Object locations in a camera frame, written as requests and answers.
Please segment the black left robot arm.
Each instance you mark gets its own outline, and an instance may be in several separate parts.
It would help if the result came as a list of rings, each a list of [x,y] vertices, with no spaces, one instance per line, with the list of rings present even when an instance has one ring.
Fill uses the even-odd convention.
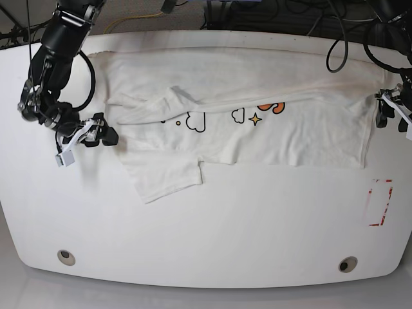
[[[401,107],[411,110],[411,68],[396,68],[376,58],[368,46],[369,34],[376,25],[383,25],[389,32],[395,49],[411,61],[411,1],[367,1],[377,18],[364,31],[362,45],[368,58],[380,68],[400,75],[402,83],[395,89],[382,89],[377,99],[378,112],[375,118],[377,128],[387,126],[388,119],[395,113],[401,115],[398,131],[406,133],[411,129],[411,114],[404,114]]]

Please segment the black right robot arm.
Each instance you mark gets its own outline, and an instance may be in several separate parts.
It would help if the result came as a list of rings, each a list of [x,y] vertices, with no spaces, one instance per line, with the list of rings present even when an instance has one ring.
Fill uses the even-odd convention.
[[[41,46],[30,57],[18,110],[25,120],[51,129],[64,143],[73,141],[75,134],[79,134],[79,142],[86,147],[118,144],[118,134],[107,124],[103,113],[96,113],[85,121],[79,115],[96,90],[94,67],[81,48],[104,4],[104,1],[57,1],[53,17],[42,35]],[[87,99],[75,107],[59,101],[59,97],[78,55],[87,64],[91,81]]]

